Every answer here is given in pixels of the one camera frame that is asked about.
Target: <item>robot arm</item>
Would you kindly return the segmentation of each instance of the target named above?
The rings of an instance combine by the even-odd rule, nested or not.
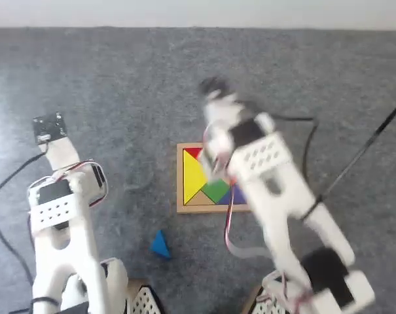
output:
[[[75,306],[85,309],[77,313],[129,311],[126,270],[116,258],[99,261],[90,219],[90,208],[107,194],[101,166],[80,162],[59,113],[36,118],[33,126],[37,144],[46,147],[56,170],[28,191],[37,272],[33,299],[48,297],[60,304],[36,302],[34,314],[65,313]]]
[[[199,156],[204,171],[209,179],[226,175],[235,180],[262,227],[276,268],[289,279],[290,289],[296,294],[307,290],[313,294],[296,311],[349,314],[370,304],[372,288],[363,273],[348,270],[355,255],[325,204],[319,203],[308,213],[316,198],[272,118],[267,113],[249,117],[235,94],[217,80],[206,84],[205,93],[208,127]],[[305,225],[325,247],[300,262],[289,242],[288,217],[306,217]],[[264,281],[264,287],[268,285],[271,282]],[[289,302],[284,303],[294,311]]]

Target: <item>cable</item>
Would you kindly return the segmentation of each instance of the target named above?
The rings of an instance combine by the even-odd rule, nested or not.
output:
[[[324,201],[324,199],[329,196],[332,189],[339,183],[340,180],[349,172],[356,162],[361,159],[364,153],[367,152],[368,148],[375,142],[375,140],[380,136],[380,134],[385,130],[385,128],[394,120],[396,116],[396,108],[391,111],[391,113],[386,117],[386,119],[378,126],[374,133],[369,137],[365,144],[358,150],[356,155],[349,161],[349,163],[343,168],[343,170],[336,176],[331,184],[324,189],[324,192],[320,193],[315,199],[314,204],[307,210],[306,214],[301,218],[301,220],[306,220],[314,209]]]
[[[0,191],[1,189],[11,180],[13,179],[14,176],[16,176],[21,170],[26,168],[29,164],[32,164],[33,162],[36,162],[40,157],[44,156],[48,152],[48,145],[46,146],[46,150],[39,155],[36,155],[30,159],[28,159],[26,162],[24,162],[19,168],[17,168],[12,174],[10,174],[3,182],[0,183]],[[30,286],[33,285],[33,277],[30,272],[29,266],[27,265],[26,261],[20,255],[20,253],[10,244],[10,242],[5,238],[3,235],[1,229],[0,229],[0,241],[3,243],[3,245],[10,251],[10,253],[13,254],[13,256],[19,261],[20,265],[22,266],[26,279]]]
[[[26,309],[17,309],[16,311],[9,312],[9,314],[19,314],[19,313],[26,313],[26,312],[28,312],[29,314],[32,314],[33,313],[33,304],[35,304],[37,302],[49,302],[56,307],[60,306],[60,303],[57,300],[55,300],[49,296],[40,296],[38,298],[32,299],[32,301],[30,302],[30,307],[28,307]]]
[[[232,208],[234,206],[234,184],[230,185],[231,189],[231,198],[230,203],[228,204],[228,209],[226,212],[226,221],[224,227],[224,241],[227,249],[231,254],[238,258],[251,258],[255,256],[263,256],[270,258],[269,251],[264,247],[248,247],[248,248],[240,248],[235,246],[229,238],[229,232],[231,227],[231,218],[232,218]]]

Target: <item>blue triangle piece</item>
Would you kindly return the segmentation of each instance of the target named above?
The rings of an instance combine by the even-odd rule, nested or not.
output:
[[[153,244],[151,245],[151,250],[161,256],[171,258],[170,252],[166,245],[166,240],[164,239],[164,235],[161,230],[157,232]]]
[[[221,198],[217,205],[228,205],[230,203],[231,198],[231,190],[226,193],[223,198]],[[246,204],[245,198],[243,196],[242,191],[238,188],[238,186],[234,186],[234,205]]]

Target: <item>white plastic part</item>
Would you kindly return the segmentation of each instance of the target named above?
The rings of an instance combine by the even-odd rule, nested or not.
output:
[[[142,287],[132,305],[131,314],[161,314],[150,288]]]
[[[236,94],[222,99],[209,99],[204,107],[204,114],[208,125],[222,122],[226,128],[240,121],[240,112],[244,109],[241,103],[236,103]]]
[[[264,240],[272,253],[277,269],[309,288],[310,280],[291,249],[287,219],[303,217],[314,203],[315,197],[295,163],[290,159],[291,155],[280,134],[275,132],[267,135],[263,141],[269,143],[271,139],[275,139],[278,158],[281,158],[281,154],[283,156],[280,161],[278,159],[278,163],[267,164],[267,167],[262,165],[265,171],[251,172],[252,163],[249,169],[249,162],[245,158],[252,150],[247,150],[246,146],[232,155],[227,171],[230,176],[236,178],[238,186],[261,224]],[[268,180],[273,180],[278,185],[279,194],[270,191],[266,183]],[[323,203],[319,204],[305,223],[319,235],[326,246],[332,247],[338,253],[345,265],[353,264],[355,255],[350,244]]]
[[[125,293],[128,285],[128,276],[124,264],[116,258],[101,261],[100,264],[107,265],[106,283],[111,305],[110,313],[123,314],[125,306],[127,307],[127,313],[131,313],[130,302]],[[77,274],[72,275],[68,279],[65,290],[62,292],[61,311],[88,301],[88,295],[83,290],[82,284],[83,282]]]
[[[80,198],[70,194],[31,209],[32,234],[82,215]]]
[[[41,207],[34,206],[36,203],[37,193],[31,192],[30,204],[34,208],[31,222],[34,226],[37,272],[33,284],[33,297],[49,296],[60,302],[67,278],[72,273],[77,273],[87,287],[89,312],[109,313],[111,308],[109,292],[104,270],[98,260],[88,202],[81,193],[75,192],[70,196],[43,204],[44,206],[41,205]],[[68,215],[71,213],[69,226],[65,232],[57,231],[54,226],[47,226],[39,220],[43,215],[41,208],[47,211],[51,208],[52,211],[50,205],[55,205],[55,210],[61,210],[63,206],[66,208],[64,212],[68,211]],[[56,224],[61,221],[57,215],[54,220]],[[56,313],[57,309],[48,302],[37,302],[33,305],[33,312],[34,314],[52,314]]]
[[[227,101],[209,102],[209,108],[206,109],[208,124],[214,123],[214,120],[221,117],[223,123],[229,128],[240,122],[237,105],[234,102],[230,103],[231,112],[228,113],[227,103]],[[249,207],[262,226],[264,240],[272,253],[277,269],[280,273],[286,273],[290,278],[288,282],[290,294],[294,290],[294,293],[298,295],[303,290],[310,290],[311,282],[291,248],[287,219],[288,217],[302,218],[315,203],[315,196],[295,165],[280,133],[274,131],[272,119],[266,113],[261,113],[255,118],[255,121],[265,130],[266,137],[237,148],[230,158],[226,174],[236,180]],[[216,140],[222,141],[223,138],[212,139],[214,143]],[[276,188],[271,187],[270,183],[272,182]],[[354,263],[353,250],[324,203],[320,203],[304,223],[318,234],[326,247],[331,247],[336,251],[346,266]],[[349,306],[351,309],[348,307],[344,314],[355,313],[374,299],[368,281],[365,276],[363,278],[364,280],[359,275],[348,278],[347,283],[353,284],[351,289],[359,289],[359,292],[353,290],[355,304],[358,304],[359,301],[359,305]],[[272,281],[268,286],[266,283],[263,285],[266,291],[281,288],[281,284],[276,281]],[[332,304],[333,302],[335,304],[336,301],[333,296],[324,298],[327,300],[324,301],[320,312],[317,312],[309,303],[305,305],[306,312],[304,313],[334,313],[335,306]]]
[[[43,152],[46,149],[45,144],[39,145],[39,147]],[[61,169],[80,161],[79,154],[68,137],[49,142],[46,158],[48,158],[52,170]]]
[[[287,162],[292,162],[292,155],[279,134],[273,133],[237,148],[231,157],[230,165],[240,167],[230,167],[229,172],[232,177],[245,183]]]

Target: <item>wooden board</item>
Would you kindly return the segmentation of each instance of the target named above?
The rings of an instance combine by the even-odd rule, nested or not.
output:
[[[222,181],[208,184],[202,177],[203,170],[196,159],[199,148],[202,148],[202,143],[177,144],[177,212],[225,213],[228,205],[217,203],[228,203],[226,200],[228,199],[227,194],[230,193],[229,187]],[[241,198],[241,203],[235,203],[233,210],[248,211],[249,208]]]

